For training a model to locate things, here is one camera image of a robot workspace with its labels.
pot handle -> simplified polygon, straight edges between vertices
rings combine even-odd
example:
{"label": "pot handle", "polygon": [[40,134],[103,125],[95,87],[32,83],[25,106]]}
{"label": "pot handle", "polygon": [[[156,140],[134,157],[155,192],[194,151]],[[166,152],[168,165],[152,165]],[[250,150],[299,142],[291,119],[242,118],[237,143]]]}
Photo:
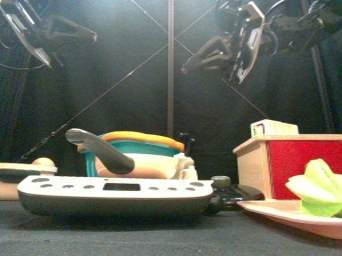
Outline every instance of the pot handle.
{"label": "pot handle", "polygon": [[110,172],[127,174],[134,170],[134,159],[92,133],[72,128],[67,131],[66,138],[72,144],[83,146],[94,152]]}

black backdrop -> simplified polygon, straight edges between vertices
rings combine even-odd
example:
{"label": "black backdrop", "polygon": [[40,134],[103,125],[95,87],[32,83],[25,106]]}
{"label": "black backdrop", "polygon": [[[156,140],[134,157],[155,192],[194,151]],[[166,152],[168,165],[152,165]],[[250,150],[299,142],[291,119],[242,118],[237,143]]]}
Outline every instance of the black backdrop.
{"label": "black backdrop", "polygon": [[[335,64],[341,62],[335,57],[341,56],[341,47],[330,47],[338,45],[341,36],[330,39],[321,51],[323,71],[330,72],[325,76],[327,91],[322,92],[307,50],[261,57],[246,81],[235,86],[237,92],[222,82],[219,72],[180,73],[191,53],[219,33],[217,1],[174,2],[174,137],[187,132],[196,139],[192,157],[200,178],[225,174],[237,182],[233,149],[249,139],[250,123],[267,117],[298,124],[301,133],[341,132],[341,73]],[[255,2],[266,11],[277,1]],[[132,130],[167,135],[168,1],[56,3],[52,12],[96,31],[99,39],[64,56],[63,68],[24,72],[27,76],[20,77],[11,76],[13,71],[0,71],[1,90],[11,92],[1,94],[1,102],[7,103],[1,104],[1,161],[16,162],[68,123],[24,162],[47,156],[56,162],[60,175],[78,176],[86,174],[84,157],[64,139],[67,128],[78,127],[95,134]],[[285,11],[301,13],[301,1],[290,1]],[[3,62],[13,62],[8,51],[1,49]],[[17,65],[23,64],[23,59],[16,60]],[[19,95],[16,88],[23,81]],[[325,92],[329,101],[322,103]],[[4,114],[15,108],[12,116]]]}

metal pole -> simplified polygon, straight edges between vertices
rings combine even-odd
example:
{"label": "metal pole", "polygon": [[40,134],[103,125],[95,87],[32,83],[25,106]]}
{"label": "metal pole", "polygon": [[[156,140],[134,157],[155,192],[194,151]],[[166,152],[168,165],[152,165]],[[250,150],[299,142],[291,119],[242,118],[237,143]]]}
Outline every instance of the metal pole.
{"label": "metal pole", "polygon": [[[303,14],[307,14],[310,3],[307,0],[301,0],[301,3],[302,3]],[[334,122],[333,122],[331,108],[330,108],[327,89],[326,89],[327,85],[326,85],[326,79],[325,79],[323,64],[321,60],[321,52],[317,46],[311,48],[311,56],[313,56],[313,64],[315,68],[318,91],[319,91],[321,102],[322,102],[326,131],[327,133],[334,133]]]}
{"label": "metal pole", "polygon": [[167,93],[167,136],[174,137],[174,65],[175,65],[175,34],[174,34],[175,3],[168,0],[168,93]]}

pink plate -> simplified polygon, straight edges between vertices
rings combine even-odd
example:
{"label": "pink plate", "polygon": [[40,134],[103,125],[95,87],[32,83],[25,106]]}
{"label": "pink plate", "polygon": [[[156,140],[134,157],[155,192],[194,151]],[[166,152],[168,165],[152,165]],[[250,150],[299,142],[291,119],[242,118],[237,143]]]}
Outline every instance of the pink plate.
{"label": "pink plate", "polygon": [[321,236],[342,239],[342,218],[309,216],[299,212],[301,200],[241,201],[247,211],[265,215],[273,221]]}

black table surface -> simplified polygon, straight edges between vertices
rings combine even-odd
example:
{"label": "black table surface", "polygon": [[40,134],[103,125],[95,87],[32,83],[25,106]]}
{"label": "black table surface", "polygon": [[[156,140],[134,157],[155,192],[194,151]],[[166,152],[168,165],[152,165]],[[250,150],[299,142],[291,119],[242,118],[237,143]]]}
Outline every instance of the black table surface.
{"label": "black table surface", "polygon": [[342,255],[342,240],[239,211],[176,219],[50,217],[0,201],[0,255]]}

